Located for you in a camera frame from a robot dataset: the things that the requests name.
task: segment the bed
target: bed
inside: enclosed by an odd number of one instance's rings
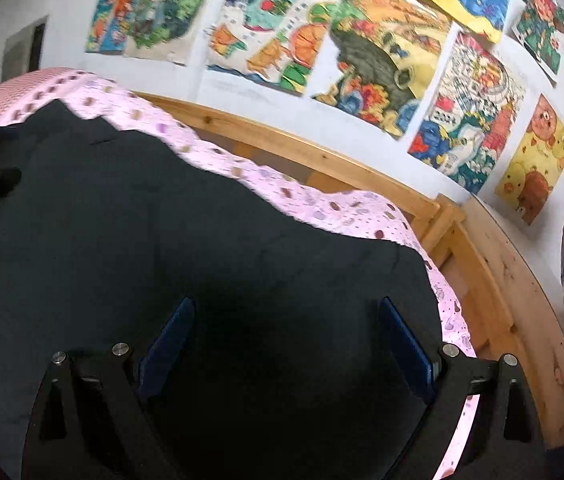
[[[101,116],[118,129],[159,137],[187,162],[240,180],[299,221],[351,236],[385,238],[417,250],[438,299],[444,340],[473,356],[474,347],[484,357],[517,355],[529,378],[545,440],[550,446],[561,443],[564,395],[554,394],[545,374],[538,371],[533,358],[538,352],[528,348],[535,341],[524,340],[518,332],[519,312],[511,309],[493,269],[463,225],[463,208],[444,196],[428,198],[344,155],[265,124],[128,91],[80,70],[46,69],[2,84],[0,125],[24,121],[54,99],[61,99],[81,118]],[[449,283],[461,283],[462,294],[455,294]],[[554,328],[552,311],[540,316]],[[556,344],[563,346],[559,340]],[[564,346],[554,355],[559,355],[563,382]],[[466,400],[465,416],[436,478],[454,470],[477,403],[478,399]]]

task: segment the black metal bracket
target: black metal bracket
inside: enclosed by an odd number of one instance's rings
[[[182,310],[184,325],[191,322],[190,316],[191,312]],[[390,300],[380,302],[379,323],[386,346],[427,409],[384,480],[433,478],[466,398],[475,395],[481,396],[478,414],[451,478],[544,480],[539,420],[517,358],[505,354],[499,361],[480,360],[466,356],[453,344],[436,345],[434,335],[420,337],[411,330],[408,316]],[[31,414],[22,479],[184,478],[143,414],[133,370],[137,363],[123,344],[106,356],[58,352],[47,368]]]

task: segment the white wall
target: white wall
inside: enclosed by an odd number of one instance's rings
[[[446,44],[442,62],[433,85],[424,98],[424,104],[407,132],[399,141],[378,128],[348,116],[335,108],[310,100],[310,95],[323,91],[332,82],[335,46],[328,39],[318,57],[315,71],[304,97],[265,88],[233,75],[208,72],[204,69],[204,30],[214,21],[223,0],[207,0],[201,26],[195,40],[195,52],[186,67],[168,62],[126,59],[121,56],[103,56],[84,53],[86,34],[96,0],[0,0],[0,73],[6,39],[25,25],[48,14],[41,67],[69,66],[96,72],[116,79],[129,89],[152,92],[165,96],[197,101],[228,112],[271,124],[283,130],[313,140],[333,150],[356,158],[420,192],[434,197],[444,193],[462,202],[468,193],[450,179],[407,155],[407,149],[416,133],[428,103],[434,93],[434,84],[441,77],[444,59],[450,53]],[[564,0],[558,0],[564,7]],[[505,32],[522,9],[521,0],[511,0]],[[564,221],[564,173],[546,203],[543,212],[531,228],[525,227],[492,194],[499,178],[513,155],[538,95],[543,92],[564,118],[564,57],[560,69],[561,80],[553,88],[540,67],[526,53],[524,47],[509,36],[502,38],[494,52],[502,61],[522,76],[528,91],[510,141],[495,167],[480,197],[511,222],[502,222],[511,235],[527,238],[527,261],[536,271],[545,288],[556,289],[560,273],[561,228]]]

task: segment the yellow drawing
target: yellow drawing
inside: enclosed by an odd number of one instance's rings
[[[526,130],[495,194],[530,225],[564,170],[564,124],[543,95]]]

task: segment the drawing of face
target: drawing of face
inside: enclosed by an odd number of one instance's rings
[[[558,117],[555,110],[548,104],[544,96],[540,96],[540,102],[537,104],[530,120],[532,132],[541,140],[548,142],[555,134],[557,125]]]

